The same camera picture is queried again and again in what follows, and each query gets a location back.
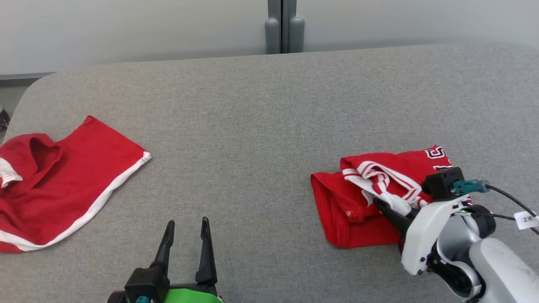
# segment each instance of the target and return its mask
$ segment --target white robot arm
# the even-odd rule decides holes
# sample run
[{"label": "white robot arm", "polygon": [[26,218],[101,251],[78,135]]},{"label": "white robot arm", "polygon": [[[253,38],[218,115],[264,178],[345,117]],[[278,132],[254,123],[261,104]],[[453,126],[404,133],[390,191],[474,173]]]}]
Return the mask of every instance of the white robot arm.
[{"label": "white robot arm", "polygon": [[424,192],[434,202],[406,216],[375,202],[402,235],[404,268],[436,273],[465,302],[539,302],[539,276],[503,242],[487,238],[496,229],[491,212],[455,195],[454,182],[463,180],[460,168],[429,176]]}]

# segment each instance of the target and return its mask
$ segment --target white wall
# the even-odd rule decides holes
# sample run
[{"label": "white wall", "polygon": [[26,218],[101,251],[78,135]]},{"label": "white wall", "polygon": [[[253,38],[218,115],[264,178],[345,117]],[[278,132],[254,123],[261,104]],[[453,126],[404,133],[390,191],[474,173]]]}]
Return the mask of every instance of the white wall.
[{"label": "white wall", "polygon": [[0,76],[265,53],[264,0],[0,0]]},{"label": "white wall", "polygon": [[298,0],[304,51],[498,40],[539,49],[538,0]]}]

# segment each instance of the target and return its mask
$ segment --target black cable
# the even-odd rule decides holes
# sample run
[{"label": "black cable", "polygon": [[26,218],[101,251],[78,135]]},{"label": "black cable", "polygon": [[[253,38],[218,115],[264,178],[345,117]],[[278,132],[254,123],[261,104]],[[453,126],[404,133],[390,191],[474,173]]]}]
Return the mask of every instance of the black cable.
[{"label": "black cable", "polygon": [[518,204],[520,207],[524,208],[524,210],[527,211],[528,213],[530,213],[530,215],[532,215],[532,216],[534,216],[534,217],[537,217],[537,213],[536,213],[536,212],[532,211],[529,207],[527,207],[526,205],[524,205],[524,203],[520,202],[517,198],[513,197],[512,195],[506,193],[505,191],[503,191],[503,190],[501,190],[501,189],[499,189],[499,188],[497,188],[497,187],[494,187],[494,186],[492,186],[492,185],[489,185],[489,184],[485,185],[485,187],[486,187],[486,188],[489,188],[489,189],[492,189],[492,190],[494,190],[494,191],[497,191],[497,192],[499,192],[500,194],[502,194],[502,195],[508,197],[508,198],[511,199],[513,202],[515,202],[516,204]]},{"label": "black cable", "polygon": [[486,213],[482,213],[482,212],[472,212],[471,215],[472,215],[472,217],[484,216],[484,217],[495,217],[495,218],[502,218],[502,219],[516,221],[516,219],[514,217],[498,215],[498,214],[486,214]]}]

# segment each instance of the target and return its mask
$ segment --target green robot part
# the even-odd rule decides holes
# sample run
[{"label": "green robot part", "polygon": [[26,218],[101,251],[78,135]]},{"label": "green robot part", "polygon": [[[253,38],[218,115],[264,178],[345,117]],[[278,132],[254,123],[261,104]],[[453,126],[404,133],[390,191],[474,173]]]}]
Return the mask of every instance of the green robot part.
[{"label": "green robot part", "polygon": [[215,284],[217,272],[213,256],[210,222],[202,218],[202,253],[195,283],[171,285],[167,277],[170,247],[174,242],[174,221],[169,221],[155,260],[149,268],[136,268],[124,287],[113,292],[107,303],[219,303]]}]

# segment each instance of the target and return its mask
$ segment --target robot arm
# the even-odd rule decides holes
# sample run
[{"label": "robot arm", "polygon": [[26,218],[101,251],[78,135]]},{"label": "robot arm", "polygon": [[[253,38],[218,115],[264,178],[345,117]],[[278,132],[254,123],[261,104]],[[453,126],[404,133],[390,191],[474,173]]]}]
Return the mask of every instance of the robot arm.
[{"label": "robot arm", "polygon": [[170,247],[174,242],[174,221],[169,221],[155,260],[149,268],[136,268],[125,291],[113,292],[107,303],[222,303],[217,295],[217,271],[213,256],[210,221],[202,218],[202,253],[196,283],[171,285],[168,279]]},{"label": "robot arm", "polygon": [[494,218],[485,216],[490,211],[469,204],[468,195],[455,196],[451,187],[464,180],[461,170],[430,177],[424,191],[435,202],[415,214],[404,217],[375,201],[404,239],[404,268],[412,275],[436,273],[462,301],[537,302],[539,276],[504,243],[487,238],[496,229]]}]

